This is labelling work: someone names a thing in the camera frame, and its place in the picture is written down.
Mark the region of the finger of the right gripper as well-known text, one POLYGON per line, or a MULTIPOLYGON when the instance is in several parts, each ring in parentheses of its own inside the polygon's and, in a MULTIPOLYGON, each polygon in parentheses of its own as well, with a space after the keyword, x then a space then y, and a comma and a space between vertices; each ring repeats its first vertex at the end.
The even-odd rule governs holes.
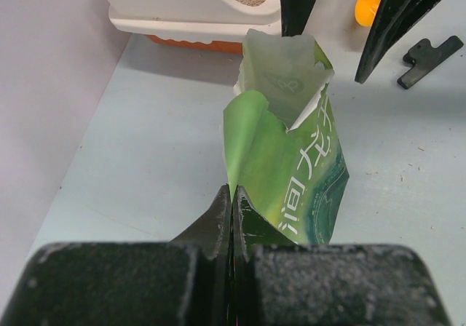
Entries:
POLYGON ((316 0, 280 0, 281 35, 302 35, 316 0))
POLYGON ((363 84, 386 52, 409 32, 442 0, 381 0, 366 44, 355 81, 363 84))

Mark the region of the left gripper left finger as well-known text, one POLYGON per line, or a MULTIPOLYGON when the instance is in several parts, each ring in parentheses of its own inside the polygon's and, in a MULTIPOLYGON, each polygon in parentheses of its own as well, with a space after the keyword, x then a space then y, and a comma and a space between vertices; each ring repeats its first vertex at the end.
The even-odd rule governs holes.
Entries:
POLYGON ((232 203, 222 186, 168 242, 56 242, 27 263, 3 325, 231 325, 232 203))

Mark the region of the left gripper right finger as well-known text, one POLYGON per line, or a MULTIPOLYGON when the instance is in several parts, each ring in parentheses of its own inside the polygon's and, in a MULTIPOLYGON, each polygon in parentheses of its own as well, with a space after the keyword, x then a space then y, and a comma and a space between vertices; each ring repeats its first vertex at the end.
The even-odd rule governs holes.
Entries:
POLYGON ((449 325, 424 261, 393 244, 296 244, 232 200, 239 325, 449 325))

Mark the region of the orange plastic scoop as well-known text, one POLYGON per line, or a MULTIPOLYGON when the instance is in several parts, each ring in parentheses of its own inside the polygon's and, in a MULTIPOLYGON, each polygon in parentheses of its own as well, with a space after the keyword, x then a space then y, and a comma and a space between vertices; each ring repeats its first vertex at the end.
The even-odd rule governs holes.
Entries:
POLYGON ((357 0, 355 20, 363 27, 372 26, 381 0, 357 0))

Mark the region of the black bag clip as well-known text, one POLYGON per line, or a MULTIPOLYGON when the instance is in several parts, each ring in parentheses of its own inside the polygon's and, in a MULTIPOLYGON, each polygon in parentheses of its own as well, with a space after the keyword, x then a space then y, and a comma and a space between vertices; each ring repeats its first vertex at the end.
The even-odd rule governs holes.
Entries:
POLYGON ((438 47, 427 38, 419 40, 403 56, 403 62, 411 67, 397 79, 397 84, 405 90, 410 89, 464 45, 458 36, 448 37, 438 47))

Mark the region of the green litter bag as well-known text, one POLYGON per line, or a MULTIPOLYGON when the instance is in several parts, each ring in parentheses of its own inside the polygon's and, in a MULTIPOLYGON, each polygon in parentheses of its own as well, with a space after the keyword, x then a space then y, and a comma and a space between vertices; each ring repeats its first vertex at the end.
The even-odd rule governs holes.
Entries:
POLYGON ((309 34, 247 32, 223 112, 231 189, 297 244, 327 244, 349 179, 328 85, 330 60, 309 34))

